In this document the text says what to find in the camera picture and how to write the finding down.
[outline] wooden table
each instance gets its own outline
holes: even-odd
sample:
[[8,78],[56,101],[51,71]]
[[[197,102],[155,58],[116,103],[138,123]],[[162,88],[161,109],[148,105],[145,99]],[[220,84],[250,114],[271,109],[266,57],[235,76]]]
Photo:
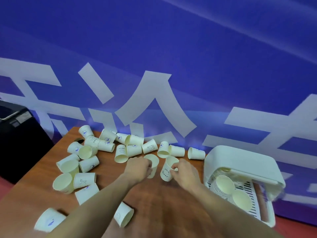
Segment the wooden table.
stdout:
[[[45,233],[33,230],[38,217],[52,207],[69,214],[79,204],[74,192],[69,195],[54,191],[52,183],[61,174],[56,162],[69,155],[68,145],[79,138],[78,128],[72,128],[0,201],[0,237],[36,238]],[[99,189],[112,183],[125,164],[114,161],[113,153],[98,151],[100,164],[92,170],[97,173]],[[165,159],[160,159],[153,179],[135,186],[124,201],[135,209],[125,228],[119,228],[113,219],[103,237],[221,237],[203,207],[175,180],[165,182],[160,171]],[[204,162],[190,160],[203,175]]]

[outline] paper cup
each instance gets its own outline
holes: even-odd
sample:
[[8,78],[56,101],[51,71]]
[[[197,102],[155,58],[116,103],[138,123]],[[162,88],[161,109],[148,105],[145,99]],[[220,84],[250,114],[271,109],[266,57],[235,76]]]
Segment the paper cup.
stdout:
[[173,156],[173,157],[184,157],[184,155],[185,155],[184,148],[174,146],[174,145],[169,146],[168,152],[169,152],[170,156]]
[[78,132],[84,137],[84,139],[86,139],[89,136],[93,136],[93,132],[91,131],[91,128],[89,125],[81,126]]
[[70,194],[74,191],[73,177],[70,173],[61,174],[53,182],[53,189],[64,194]]
[[77,192],[75,192],[76,199],[79,205],[82,205],[85,201],[89,200],[95,194],[99,192],[98,186],[96,183],[89,185]]
[[68,148],[67,148],[67,152],[70,154],[76,154],[78,155],[79,149],[82,147],[82,145],[78,142],[72,142]]
[[82,160],[89,159],[90,157],[96,155],[98,152],[98,148],[96,147],[91,147],[89,145],[84,145],[79,149],[78,156]]
[[124,162],[127,162],[128,159],[129,159],[128,152],[126,150],[125,145],[119,144],[116,149],[116,155],[114,157],[114,161],[116,161],[117,163],[124,163]]
[[54,230],[63,220],[66,219],[66,216],[54,210],[53,208],[48,208],[43,214],[38,218],[34,229],[44,231],[46,233]]
[[131,220],[134,214],[134,209],[121,202],[116,213],[114,214],[114,219],[117,221],[120,228],[125,227]]
[[106,151],[106,152],[112,153],[114,151],[114,148],[115,148],[115,144],[114,143],[110,143],[109,141],[102,140],[98,144],[98,150],[102,150],[102,151]]
[[170,170],[172,169],[172,165],[174,163],[178,163],[179,160],[173,156],[167,156],[164,166],[161,170],[161,178],[164,181],[171,181],[171,179],[173,179],[173,176],[170,174]]
[[90,159],[83,160],[79,162],[79,167],[83,173],[90,171],[99,164],[97,156],[93,156]]
[[96,183],[96,173],[78,173],[74,178],[74,189],[79,189]]
[[96,147],[98,148],[98,144],[100,143],[101,139],[96,138],[94,136],[89,136],[85,139],[85,145],[89,145],[90,147]]
[[68,160],[61,165],[61,172],[70,173],[74,178],[77,173],[79,173],[79,162],[78,160]]
[[128,157],[136,156],[142,153],[142,147],[140,145],[128,145],[126,146]]
[[158,149],[158,146],[157,146],[154,139],[151,139],[149,142],[147,142],[141,146],[142,146],[143,153],[145,153],[145,154]]
[[162,141],[158,148],[158,157],[165,159],[167,156],[170,156],[168,150],[168,142]]
[[235,184],[229,177],[220,175],[212,182],[210,190],[226,199],[235,190]]
[[144,138],[139,136],[131,135],[129,145],[142,145],[144,143]]
[[250,196],[239,189],[233,191],[232,195],[228,197],[228,201],[245,211],[249,211],[252,208]]
[[190,160],[204,160],[206,153],[203,150],[190,147],[187,155]]
[[129,145],[129,143],[130,143],[130,136],[131,136],[131,135],[126,135],[126,134],[117,133],[116,136],[117,136],[116,140],[117,140],[118,142],[120,142],[121,144],[124,144],[124,145]]
[[105,141],[108,141],[110,143],[113,143],[115,141],[115,139],[117,138],[117,136],[113,132],[111,132],[107,129],[103,129],[99,138],[101,140],[105,140]]
[[159,164],[159,158],[156,155],[146,155],[144,156],[145,159],[149,159],[152,161],[152,172],[150,173],[150,175],[147,177],[148,179],[152,179],[155,175],[155,172],[158,168],[158,164]]
[[57,167],[60,169],[60,171],[61,171],[61,165],[62,165],[63,163],[65,163],[66,161],[69,161],[69,160],[77,160],[77,161],[79,161],[80,158],[79,158],[78,155],[76,155],[76,154],[71,154],[71,155],[67,156],[66,158],[64,158],[64,159],[62,159],[62,160],[60,160],[60,161],[58,161],[58,162],[56,163],[56,165],[57,165]]

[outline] upright paper cup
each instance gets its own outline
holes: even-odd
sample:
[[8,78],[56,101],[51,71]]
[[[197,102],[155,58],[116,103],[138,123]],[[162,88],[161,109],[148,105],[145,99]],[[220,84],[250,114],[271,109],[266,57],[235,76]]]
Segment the upright paper cup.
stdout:
[[148,179],[152,179],[155,175],[155,172],[158,168],[158,164],[159,164],[159,158],[156,155],[146,155],[144,156],[145,159],[151,160],[152,161],[152,172],[150,173],[150,175],[147,177]]
[[143,143],[144,143],[144,138],[131,135],[129,145],[142,145]]
[[90,147],[96,147],[98,148],[98,144],[100,143],[101,139],[96,138],[94,136],[89,136],[85,139],[85,145],[89,145]]
[[142,147],[140,145],[128,145],[126,151],[130,158],[132,156],[140,155],[142,153]]
[[114,219],[117,221],[120,228],[125,227],[131,220],[134,214],[134,209],[121,202],[116,213],[114,214]]
[[79,205],[82,205],[85,201],[89,200],[95,194],[99,192],[98,186],[96,183],[89,185],[77,192],[75,192],[76,199]]
[[77,160],[77,161],[79,161],[80,158],[79,158],[78,155],[76,155],[76,154],[71,154],[71,155],[67,156],[66,158],[64,158],[64,159],[62,159],[62,160],[60,160],[60,161],[58,161],[58,162],[56,163],[57,167],[61,170],[61,165],[62,165],[63,163],[65,163],[66,161],[68,161],[68,160]]
[[171,175],[170,173],[170,170],[172,169],[172,165],[174,163],[178,163],[179,160],[173,156],[168,156],[166,157],[166,160],[165,160],[165,163],[164,163],[164,166],[161,170],[161,178],[162,180],[164,181],[171,181],[171,179],[173,179],[173,176]]
[[68,148],[67,148],[67,152],[70,154],[77,154],[79,152],[79,149],[82,147],[82,145],[78,142],[72,142]]
[[96,173],[78,173],[74,178],[74,188],[79,189],[96,183]]
[[145,153],[145,154],[158,149],[158,146],[157,146],[154,139],[151,139],[149,142],[147,142],[141,146],[142,146],[143,153]]
[[46,233],[54,230],[63,220],[66,219],[66,216],[54,210],[53,208],[48,208],[43,214],[38,218],[34,229],[44,231]]
[[110,143],[109,141],[102,140],[98,144],[98,150],[102,150],[102,151],[106,151],[106,152],[112,153],[114,151],[114,148],[115,148],[115,144],[114,143]]
[[81,126],[78,132],[84,137],[84,139],[86,139],[88,136],[93,136],[93,132],[91,131],[89,125]]
[[89,145],[84,145],[79,149],[78,156],[82,160],[89,159],[90,157],[96,155],[98,152],[98,148],[96,147],[91,147]]
[[64,194],[70,194],[74,191],[73,177],[70,173],[61,174],[53,182],[53,189]]
[[79,162],[79,167],[83,173],[90,171],[99,164],[97,156],[93,156],[90,159],[83,160]]
[[70,173],[74,178],[77,173],[79,173],[79,162],[78,160],[68,160],[61,165],[61,172]]
[[235,184],[229,177],[220,175],[212,182],[210,190],[226,199],[235,190]]
[[183,147],[178,147],[174,145],[169,146],[168,152],[170,156],[173,156],[173,157],[184,157],[185,155],[185,149]]
[[228,197],[228,201],[245,211],[249,211],[252,208],[250,196],[239,189],[233,191],[232,195]]
[[165,159],[167,156],[170,156],[168,150],[169,150],[169,144],[166,141],[162,141],[158,148],[158,157]]
[[204,160],[206,153],[203,150],[190,147],[187,155],[190,160]]
[[128,152],[126,150],[125,145],[119,144],[116,149],[116,155],[114,157],[114,161],[116,161],[117,163],[124,163],[124,162],[127,162],[128,159],[129,159]]
[[131,135],[117,133],[116,136],[117,136],[116,141],[124,145],[129,145]]
[[113,132],[111,132],[107,129],[103,129],[99,138],[101,140],[105,140],[105,141],[108,141],[110,143],[113,143],[115,141],[115,139],[117,138],[117,136]]

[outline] right hand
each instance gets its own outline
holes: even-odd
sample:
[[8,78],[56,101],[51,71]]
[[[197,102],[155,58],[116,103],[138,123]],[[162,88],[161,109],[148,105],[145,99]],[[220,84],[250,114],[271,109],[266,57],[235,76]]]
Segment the right hand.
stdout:
[[180,159],[179,163],[174,163],[171,168],[178,168],[178,171],[170,170],[170,173],[184,190],[192,193],[195,187],[201,185],[197,169],[188,161]]

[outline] wall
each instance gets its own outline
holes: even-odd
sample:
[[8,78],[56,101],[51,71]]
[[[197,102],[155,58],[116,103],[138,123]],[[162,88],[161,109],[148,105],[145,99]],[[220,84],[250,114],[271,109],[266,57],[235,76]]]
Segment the wall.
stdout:
[[0,97],[30,108],[54,140],[89,124],[272,156],[283,200],[316,209],[316,9],[313,0],[2,0]]

